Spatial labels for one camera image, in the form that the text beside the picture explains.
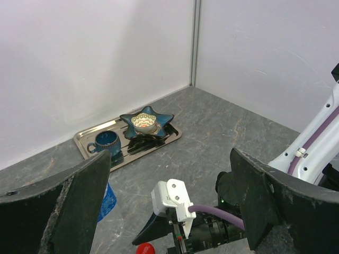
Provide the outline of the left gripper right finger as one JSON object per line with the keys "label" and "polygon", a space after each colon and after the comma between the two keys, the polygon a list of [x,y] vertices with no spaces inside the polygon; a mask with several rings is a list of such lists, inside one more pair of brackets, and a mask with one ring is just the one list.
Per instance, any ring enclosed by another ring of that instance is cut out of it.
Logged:
{"label": "left gripper right finger", "polygon": [[247,241],[257,253],[338,253],[338,192],[233,148],[231,173]]}

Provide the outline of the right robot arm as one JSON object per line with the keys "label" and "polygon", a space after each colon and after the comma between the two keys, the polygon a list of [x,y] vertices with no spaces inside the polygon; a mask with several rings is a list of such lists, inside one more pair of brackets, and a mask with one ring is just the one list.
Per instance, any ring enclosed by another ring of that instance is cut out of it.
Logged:
{"label": "right robot arm", "polygon": [[217,206],[195,205],[185,183],[160,181],[138,253],[172,235],[167,253],[198,253],[246,239],[255,253],[338,253],[338,87],[295,141],[264,164],[238,149],[217,176]]}

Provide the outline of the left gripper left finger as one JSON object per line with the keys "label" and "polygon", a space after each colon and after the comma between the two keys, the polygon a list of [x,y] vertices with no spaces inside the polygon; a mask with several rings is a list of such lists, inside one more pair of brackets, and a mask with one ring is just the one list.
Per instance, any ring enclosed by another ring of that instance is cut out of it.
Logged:
{"label": "left gripper left finger", "polygon": [[102,151],[1,194],[1,253],[90,253],[111,167]]}

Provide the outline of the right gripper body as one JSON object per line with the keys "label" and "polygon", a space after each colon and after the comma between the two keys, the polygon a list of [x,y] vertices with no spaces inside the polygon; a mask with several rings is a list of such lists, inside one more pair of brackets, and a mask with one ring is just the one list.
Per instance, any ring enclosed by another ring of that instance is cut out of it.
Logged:
{"label": "right gripper body", "polygon": [[193,253],[192,244],[185,237],[184,222],[177,220],[175,208],[168,208],[166,210],[166,226],[169,234],[172,235],[174,246],[167,249],[166,253],[172,254],[189,254]]}

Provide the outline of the red bottle cap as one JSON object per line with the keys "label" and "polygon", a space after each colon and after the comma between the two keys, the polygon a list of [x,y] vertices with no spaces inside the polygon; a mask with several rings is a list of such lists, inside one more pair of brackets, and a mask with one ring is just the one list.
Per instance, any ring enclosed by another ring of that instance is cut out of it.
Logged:
{"label": "red bottle cap", "polygon": [[136,254],[155,254],[155,248],[151,243],[142,243],[136,249]]}

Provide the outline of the labelled clear water bottle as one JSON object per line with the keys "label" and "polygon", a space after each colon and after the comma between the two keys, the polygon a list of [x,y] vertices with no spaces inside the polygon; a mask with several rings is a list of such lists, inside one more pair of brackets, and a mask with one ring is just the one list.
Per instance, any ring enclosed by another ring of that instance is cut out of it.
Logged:
{"label": "labelled clear water bottle", "polygon": [[115,207],[117,203],[116,195],[113,192],[113,189],[111,188],[109,182],[107,182],[102,205],[99,212],[98,222],[103,220],[104,217],[106,217]]}

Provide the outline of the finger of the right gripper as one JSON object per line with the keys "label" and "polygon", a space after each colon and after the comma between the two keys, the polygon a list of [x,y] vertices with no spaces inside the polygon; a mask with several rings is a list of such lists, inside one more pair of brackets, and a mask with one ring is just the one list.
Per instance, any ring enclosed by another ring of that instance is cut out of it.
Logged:
{"label": "finger of the right gripper", "polygon": [[133,245],[141,245],[167,236],[172,232],[172,228],[166,217],[152,213],[151,217],[132,241]]}

